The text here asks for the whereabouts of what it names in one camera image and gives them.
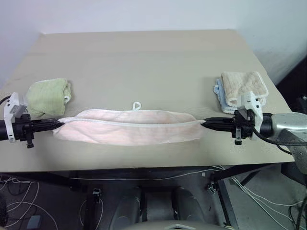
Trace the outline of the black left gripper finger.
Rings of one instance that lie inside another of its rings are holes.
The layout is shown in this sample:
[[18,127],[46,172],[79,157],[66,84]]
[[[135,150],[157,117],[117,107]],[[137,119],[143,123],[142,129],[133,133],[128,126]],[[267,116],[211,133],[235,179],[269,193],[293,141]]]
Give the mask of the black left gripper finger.
[[32,120],[32,124],[34,126],[62,126],[64,125],[63,122],[59,121],[58,119],[54,119],[54,118]]
[[32,132],[44,132],[44,131],[51,131],[55,130],[59,127],[63,126],[63,124],[55,124],[55,125],[49,125],[49,126],[33,126]]

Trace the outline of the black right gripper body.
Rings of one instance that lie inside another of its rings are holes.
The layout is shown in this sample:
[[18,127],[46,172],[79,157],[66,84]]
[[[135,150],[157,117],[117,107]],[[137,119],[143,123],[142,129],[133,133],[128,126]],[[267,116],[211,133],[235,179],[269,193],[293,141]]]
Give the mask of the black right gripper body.
[[235,145],[241,145],[242,139],[250,138],[254,128],[254,112],[252,110],[243,111],[243,116],[239,110],[235,110],[233,116],[232,138],[235,139]]

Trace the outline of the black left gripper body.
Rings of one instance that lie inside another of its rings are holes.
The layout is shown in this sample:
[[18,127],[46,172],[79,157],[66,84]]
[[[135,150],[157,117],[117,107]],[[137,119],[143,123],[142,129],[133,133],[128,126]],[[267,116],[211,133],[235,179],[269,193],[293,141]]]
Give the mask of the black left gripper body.
[[16,140],[26,141],[27,148],[33,148],[34,144],[32,140],[34,139],[33,123],[29,114],[23,114],[20,118],[15,118],[13,123],[13,133]]

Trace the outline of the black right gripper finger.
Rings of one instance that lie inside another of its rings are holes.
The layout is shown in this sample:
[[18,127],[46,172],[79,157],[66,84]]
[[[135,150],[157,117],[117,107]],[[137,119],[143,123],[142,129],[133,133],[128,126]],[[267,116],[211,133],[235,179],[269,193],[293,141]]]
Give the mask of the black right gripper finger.
[[203,120],[203,125],[226,125],[232,124],[233,118],[231,117],[210,117]]
[[232,124],[225,125],[225,124],[203,124],[205,128],[216,130],[216,131],[223,131],[223,132],[232,132],[234,126]]

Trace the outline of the pale pink towel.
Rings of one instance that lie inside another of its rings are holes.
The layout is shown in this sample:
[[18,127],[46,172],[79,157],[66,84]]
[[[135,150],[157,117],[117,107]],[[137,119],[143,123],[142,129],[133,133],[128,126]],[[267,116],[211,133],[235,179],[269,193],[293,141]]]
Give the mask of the pale pink towel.
[[53,136],[69,141],[118,146],[147,146],[193,141],[203,136],[202,121],[187,113],[133,109],[116,111],[89,109],[74,117],[61,118],[63,124]]

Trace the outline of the light blue folded towel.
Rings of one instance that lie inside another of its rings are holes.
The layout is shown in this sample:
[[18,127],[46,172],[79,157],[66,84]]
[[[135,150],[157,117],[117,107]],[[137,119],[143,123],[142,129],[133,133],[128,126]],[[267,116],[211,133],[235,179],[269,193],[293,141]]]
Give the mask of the light blue folded towel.
[[218,78],[215,82],[215,86],[213,88],[213,92],[217,95],[218,101],[221,105],[221,110],[226,114],[234,114],[234,111],[237,110],[237,102],[233,103],[235,106],[230,106],[226,101],[226,94],[224,91],[223,81],[221,78]]

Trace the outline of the green folded towel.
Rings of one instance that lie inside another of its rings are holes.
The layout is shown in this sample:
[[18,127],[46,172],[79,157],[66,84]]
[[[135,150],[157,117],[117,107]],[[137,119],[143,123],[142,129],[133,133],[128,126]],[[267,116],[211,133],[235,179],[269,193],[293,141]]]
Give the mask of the green folded towel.
[[25,97],[31,116],[59,117],[71,100],[71,84],[64,78],[38,81],[29,87]]

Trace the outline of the beige folded towel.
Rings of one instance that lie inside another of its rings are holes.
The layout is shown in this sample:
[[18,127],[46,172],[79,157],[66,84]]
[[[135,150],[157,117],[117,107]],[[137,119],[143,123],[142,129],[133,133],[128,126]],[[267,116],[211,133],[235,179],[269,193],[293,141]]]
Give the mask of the beige folded towel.
[[247,92],[253,92],[261,106],[266,104],[269,91],[258,72],[223,72],[221,79],[229,106],[236,107],[238,98]]

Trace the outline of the black table clamp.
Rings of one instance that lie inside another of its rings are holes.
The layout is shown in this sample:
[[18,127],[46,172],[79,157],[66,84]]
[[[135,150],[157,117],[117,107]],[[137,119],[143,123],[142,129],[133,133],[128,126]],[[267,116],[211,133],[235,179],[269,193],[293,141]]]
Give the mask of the black table clamp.
[[92,196],[93,196],[93,202],[99,204],[100,203],[100,196],[101,196],[101,189],[99,189],[99,188],[93,189]]
[[217,185],[216,185],[216,179],[214,175],[210,175],[209,177],[209,182],[207,184],[207,191],[211,194],[214,195],[217,191]]

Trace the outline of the dark grey rounded leg cover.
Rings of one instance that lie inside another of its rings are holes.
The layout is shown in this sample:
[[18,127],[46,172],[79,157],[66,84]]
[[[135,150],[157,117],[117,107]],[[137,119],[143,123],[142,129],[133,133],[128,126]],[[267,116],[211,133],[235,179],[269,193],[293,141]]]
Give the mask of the dark grey rounded leg cover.
[[203,210],[196,197],[187,189],[177,187],[172,190],[172,209],[176,222],[208,225]]
[[145,194],[140,187],[126,190],[116,207],[109,230],[124,230],[139,223],[145,208]]

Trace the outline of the small grey box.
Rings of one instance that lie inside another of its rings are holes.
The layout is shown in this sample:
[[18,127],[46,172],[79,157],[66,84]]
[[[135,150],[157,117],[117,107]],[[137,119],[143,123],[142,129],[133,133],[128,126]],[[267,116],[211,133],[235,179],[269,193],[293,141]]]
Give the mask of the small grey box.
[[41,215],[32,215],[27,223],[26,230],[39,230],[41,221]]

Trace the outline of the grey robot chest cover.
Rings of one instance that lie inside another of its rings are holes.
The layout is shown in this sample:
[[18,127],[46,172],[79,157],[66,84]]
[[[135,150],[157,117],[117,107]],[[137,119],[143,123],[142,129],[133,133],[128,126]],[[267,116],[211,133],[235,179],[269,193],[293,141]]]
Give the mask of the grey robot chest cover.
[[123,230],[236,230],[231,226],[218,225],[187,220],[147,221],[133,224]]

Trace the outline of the black metal table frame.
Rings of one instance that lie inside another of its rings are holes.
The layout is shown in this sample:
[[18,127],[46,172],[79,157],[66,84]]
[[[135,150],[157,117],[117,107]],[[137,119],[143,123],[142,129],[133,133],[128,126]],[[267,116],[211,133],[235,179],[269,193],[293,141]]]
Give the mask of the black metal table frame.
[[254,175],[266,167],[266,164],[235,165],[228,169],[219,166],[192,166],[192,167],[164,167],[164,168],[126,168],[126,169],[100,169],[100,170],[75,170],[69,171],[69,176],[63,176],[61,171],[52,172],[6,172],[5,175],[35,182],[69,187],[72,191],[87,191],[93,200],[90,187],[95,184],[111,181],[134,181],[155,183],[185,177],[198,173],[208,172],[216,179],[220,204],[223,209],[225,224],[238,229],[236,216],[224,183],[224,179],[243,173],[249,173],[244,182],[249,182]]

